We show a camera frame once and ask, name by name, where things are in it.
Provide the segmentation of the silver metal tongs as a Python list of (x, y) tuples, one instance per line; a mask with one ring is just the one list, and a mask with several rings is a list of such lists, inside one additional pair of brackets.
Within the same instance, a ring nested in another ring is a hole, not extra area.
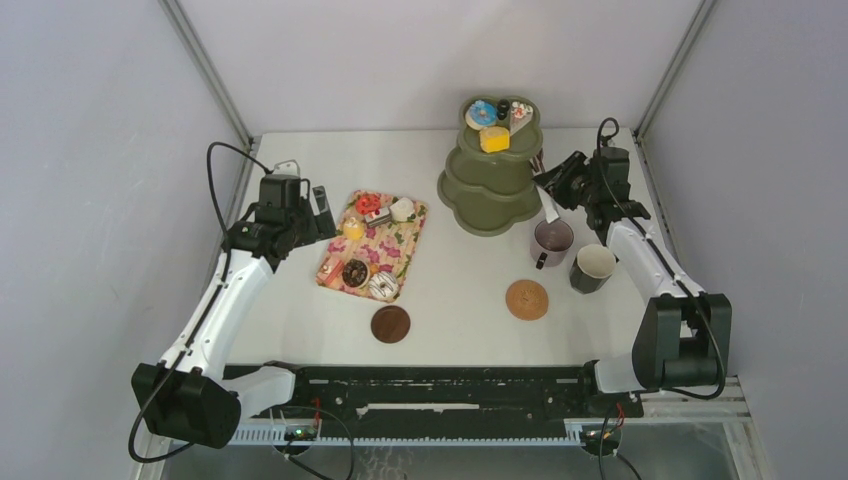
[[(546, 171), (544, 166), (544, 149), (540, 149), (539, 152), (530, 159), (530, 165), (534, 177)], [(557, 206), (551, 199), (550, 195), (539, 185), (535, 184), (535, 187), (540, 198), (545, 222), (551, 224), (556, 220), (559, 220), (560, 215)]]

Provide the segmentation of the chocolate sprinkled donut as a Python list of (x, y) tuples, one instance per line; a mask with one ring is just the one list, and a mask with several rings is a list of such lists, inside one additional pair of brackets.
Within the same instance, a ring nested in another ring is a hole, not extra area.
[(369, 281), (370, 276), (370, 266), (359, 259), (349, 260), (342, 270), (343, 283), (352, 289), (362, 288)]

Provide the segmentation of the triangular fruit cake slice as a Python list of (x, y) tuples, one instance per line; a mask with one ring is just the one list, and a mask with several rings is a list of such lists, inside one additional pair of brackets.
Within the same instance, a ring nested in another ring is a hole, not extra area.
[(524, 127), (529, 125), (534, 117), (534, 107), (526, 102), (512, 101), (509, 109), (509, 133), (516, 135)]

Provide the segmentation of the floral dessert tray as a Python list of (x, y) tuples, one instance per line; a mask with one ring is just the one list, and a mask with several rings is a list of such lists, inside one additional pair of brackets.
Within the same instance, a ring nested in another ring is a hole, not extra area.
[(405, 281), (408, 277), (409, 267), (411, 266), (423, 227), (427, 221), (429, 205), (423, 201), (411, 199), (415, 204), (415, 214), (410, 221), (397, 223), (391, 220), (390, 222), (377, 226), (376, 228), (366, 227), (365, 235), (361, 239), (358, 241), (350, 241), (343, 236), (342, 225), (345, 219), (350, 216), (354, 216), (365, 223), (364, 217), (358, 214), (354, 207), (356, 200), (365, 193), (374, 193), (379, 195), (382, 202), (381, 208), (387, 208), (388, 210), (392, 203), (403, 198), (402, 196), (370, 190), (360, 189), (354, 191), (351, 194), (350, 199), (347, 201), (345, 209), (343, 210), (338, 222), (337, 236), (330, 240), (319, 267), (324, 260), (330, 256), (338, 257), (345, 263), (351, 259), (365, 261), (370, 266), (371, 276), (378, 271), (388, 271), (397, 277), (400, 284), (400, 291), (398, 295), (391, 302), (375, 300), (369, 295), (368, 282), (362, 288), (349, 288), (342, 281), (342, 272), (332, 284), (320, 285), (316, 281), (316, 273), (319, 267), (316, 270), (314, 281), (318, 286), (328, 288), (333, 291), (391, 304), (399, 299)]

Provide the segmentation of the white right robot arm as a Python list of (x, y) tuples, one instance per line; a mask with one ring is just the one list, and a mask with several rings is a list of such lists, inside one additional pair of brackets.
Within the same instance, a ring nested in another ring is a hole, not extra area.
[(564, 209), (583, 208), (587, 225), (611, 251), (645, 303), (629, 352), (597, 360), (593, 379), (578, 402), (592, 416), (605, 415), (618, 393), (665, 390), (700, 400), (725, 387), (732, 307), (686, 274), (664, 247), (647, 208), (630, 196), (629, 153), (601, 146), (592, 156), (573, 152), (533, 181)]

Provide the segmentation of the white chocolate-striped donut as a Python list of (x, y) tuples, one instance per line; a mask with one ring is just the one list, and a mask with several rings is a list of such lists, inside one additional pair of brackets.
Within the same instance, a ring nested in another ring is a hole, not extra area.
[(388, 271), (378, 271), (368, 281), (368, 291), (371, 298), (391, 302), (400, 291), (397, 277)]

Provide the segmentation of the purple mug black handle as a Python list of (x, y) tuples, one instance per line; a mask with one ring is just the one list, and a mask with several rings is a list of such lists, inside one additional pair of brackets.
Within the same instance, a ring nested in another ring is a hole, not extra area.
[(538, 270), (559, 266), (573, 245), (574, 232), (571, 226), (559, 219), (541, 221), (533, 230), (530, 254)]

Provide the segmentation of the blue glazed donut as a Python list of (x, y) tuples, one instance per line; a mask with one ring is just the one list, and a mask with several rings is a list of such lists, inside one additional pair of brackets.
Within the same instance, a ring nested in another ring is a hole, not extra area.
[(477, 99), (466, 109), (464, 114), (466, 125), (473, 130), (482, 130), (497, 124), (497, 110), (491, 103)]

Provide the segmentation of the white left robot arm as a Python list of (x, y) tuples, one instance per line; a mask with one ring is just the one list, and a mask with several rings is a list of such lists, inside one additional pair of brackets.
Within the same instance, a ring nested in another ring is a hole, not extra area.
[(289, 254), (334, 236), (326, 192), (301, 177), (296, 161), (276, 164), (260, 181), (259, 198), (225, 235), (206, 292), (174, 343), (131, 378), (140, 406), (134, 424), (161, 437), (220, 449), (239, 424), (277, 406), (298, 417), (311, 388), (280, 366), (230, 380), (225, 366), (241, 324)]

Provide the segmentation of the dark cup white interior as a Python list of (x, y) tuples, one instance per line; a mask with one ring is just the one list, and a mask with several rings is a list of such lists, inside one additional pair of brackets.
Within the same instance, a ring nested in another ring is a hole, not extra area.
[(596, 292), (612, 276), (616, 265), (617, 258), (608, 248), (586, 245), (575, 256), (569, 272), (570, 285), (581, 294)]

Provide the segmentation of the white swirl roll cake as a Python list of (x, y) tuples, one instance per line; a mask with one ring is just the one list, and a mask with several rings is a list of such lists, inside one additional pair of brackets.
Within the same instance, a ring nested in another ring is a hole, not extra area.
[(411, 199), (403, 197), (389, 206), (389, 212), (394, 222), (408, 222), (415, 214), (415, 204)]

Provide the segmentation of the yellow swirl roll cake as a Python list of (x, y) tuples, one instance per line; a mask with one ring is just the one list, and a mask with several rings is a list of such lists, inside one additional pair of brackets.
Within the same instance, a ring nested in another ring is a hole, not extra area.
[(484, 153), (502, 152), (510, 148), (511, 134), (505, 127), (484, 127), (479, 131), (479, 143)]

